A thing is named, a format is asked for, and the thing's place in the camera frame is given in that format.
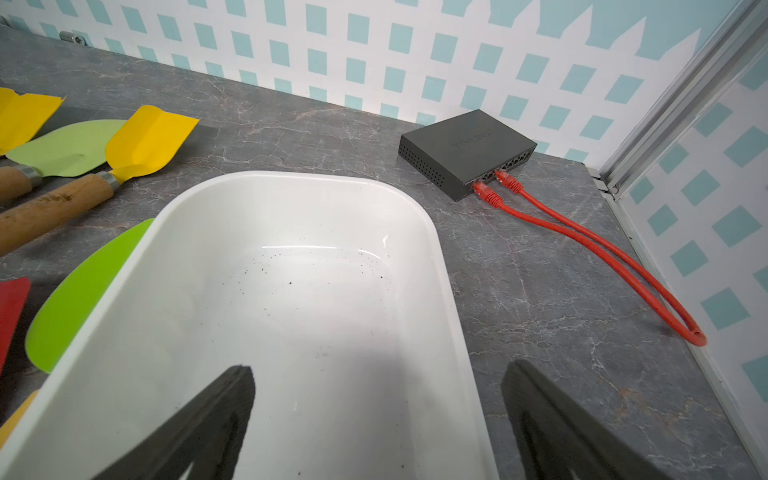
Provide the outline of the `red shovel wooden handle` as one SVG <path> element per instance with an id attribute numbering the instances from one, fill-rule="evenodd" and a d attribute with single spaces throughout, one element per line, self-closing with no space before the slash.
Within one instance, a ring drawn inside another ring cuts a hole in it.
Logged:
<path id="1" fill-rule="evenodd" d="M 9 355 L 16 328 L 31 289 L 31 280 L 21 277 L 2 281 L 0 291 L 0 369 Z"/>

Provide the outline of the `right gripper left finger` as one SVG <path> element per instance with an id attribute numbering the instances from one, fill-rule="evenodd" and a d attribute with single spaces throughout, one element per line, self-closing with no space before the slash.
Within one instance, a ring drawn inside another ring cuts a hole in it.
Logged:
<path id="1" fill-rule="evenodd" d="M 226 369 L 98 479 L 231 479 L 256 396 L 252 370 Z"/>

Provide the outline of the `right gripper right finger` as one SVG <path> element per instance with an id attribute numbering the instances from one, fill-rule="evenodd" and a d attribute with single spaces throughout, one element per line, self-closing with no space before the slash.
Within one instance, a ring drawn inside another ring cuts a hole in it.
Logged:
<path id="1" fill-rule="evenodd" d="M 528 479 L 666 479 L 530 362 L 507 366 L 501 392 Z"/>

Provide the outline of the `yellow shovel wooden handle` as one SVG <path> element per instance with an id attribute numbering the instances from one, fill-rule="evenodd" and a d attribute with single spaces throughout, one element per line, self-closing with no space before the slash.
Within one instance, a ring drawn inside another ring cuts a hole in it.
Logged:
<path id="1" fill-rule="evenodd" d="M 198 123 L 155 106 L 140 107 L 105 146 L 109 171 L 85 175 L 1 214 L 1 254 L 107 201 L 126 181 L 161 170 Z"/>

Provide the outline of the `white plastic storage box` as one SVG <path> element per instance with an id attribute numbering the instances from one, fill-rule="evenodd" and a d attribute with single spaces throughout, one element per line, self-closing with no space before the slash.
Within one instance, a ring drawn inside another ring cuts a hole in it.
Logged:
<path id="1" fill-rule="evenodd" d="M 1 475 L 92 477 L 234 365 L 256 386 L 238 479 L 497 477 L 426 211 L 373 180 L 260 171 L 156 216 Z"/>

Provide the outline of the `green trowel yellow handle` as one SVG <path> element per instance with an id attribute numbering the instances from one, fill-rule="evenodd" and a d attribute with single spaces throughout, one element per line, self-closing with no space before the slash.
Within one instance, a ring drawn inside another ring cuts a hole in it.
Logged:
<path id="1" fill-rule="evenodd" d="M 76 267 L 51 293 L 34 316 L 24 340 L 29 361 L 50 374 L 78 331 L 115 279 L 154 219 L 121 233 Z M 31 405 L 33 390 L 13 414 L 4 412 L 1 386 L 1 448 Z"/>

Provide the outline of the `pale green trowel wooden handle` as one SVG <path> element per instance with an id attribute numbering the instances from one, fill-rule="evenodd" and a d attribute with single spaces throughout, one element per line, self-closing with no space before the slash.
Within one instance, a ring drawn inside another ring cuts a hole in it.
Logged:
<path id="1" fill-rule="evenodd" d="M 63 126 L 5 154 L 13 166 L 1 168 L 1 202 L 28 194 L 47 177 L 73 178 L 106 162 L 106 146 L 125 120 L 90 120 Z"/>

